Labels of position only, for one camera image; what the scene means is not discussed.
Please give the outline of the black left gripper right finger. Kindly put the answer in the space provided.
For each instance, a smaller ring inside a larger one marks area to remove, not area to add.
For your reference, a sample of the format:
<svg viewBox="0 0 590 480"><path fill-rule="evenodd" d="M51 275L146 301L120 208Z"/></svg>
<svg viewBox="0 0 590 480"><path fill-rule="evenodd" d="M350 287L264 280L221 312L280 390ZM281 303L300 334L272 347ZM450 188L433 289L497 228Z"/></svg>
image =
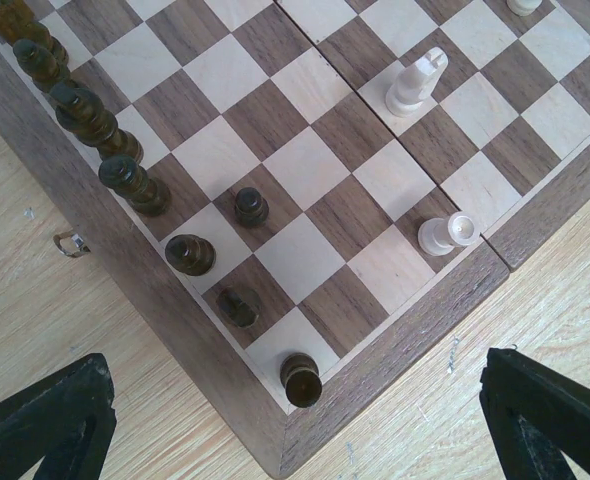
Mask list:
<svg viewBox="0 0 590 480"><path fill-rule="evenodd" d="M491 348L479 394L507 479L590 475L590 389L515 349Z"/></svg>

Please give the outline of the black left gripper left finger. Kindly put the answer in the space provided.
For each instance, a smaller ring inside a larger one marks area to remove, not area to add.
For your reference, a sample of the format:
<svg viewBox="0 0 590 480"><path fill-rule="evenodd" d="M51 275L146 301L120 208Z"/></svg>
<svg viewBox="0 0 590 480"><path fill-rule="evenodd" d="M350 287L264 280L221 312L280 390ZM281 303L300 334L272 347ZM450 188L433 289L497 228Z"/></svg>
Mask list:
<svg viewBox="0 0 590 480"><path fill-rule="evenodd" d="M106 358L88 354L0 402L0 479L97 479L116 428Z"/></svg>

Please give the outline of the wooden folding chess board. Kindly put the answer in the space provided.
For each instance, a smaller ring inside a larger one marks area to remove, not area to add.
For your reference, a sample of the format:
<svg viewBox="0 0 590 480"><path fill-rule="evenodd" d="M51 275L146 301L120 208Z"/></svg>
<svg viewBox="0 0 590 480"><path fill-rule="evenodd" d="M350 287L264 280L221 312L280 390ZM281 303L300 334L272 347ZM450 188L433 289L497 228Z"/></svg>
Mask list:
<svg viewBox="0 0 590 480"><path fill-rule="evenodd" d="M166 183L147 217L105 187L95 148L0 36L0 133L268 475L303 466L590 199L590 1L25 1ZM397 75L448 66L410 116ZM266 221L242 226L253 187ZM423 222L468 214L445 256ZM181 234L216 251L201 276L165 257ZM244 285L248 328L216 304ZM291 354L322 393L292 405Z"/></svg>

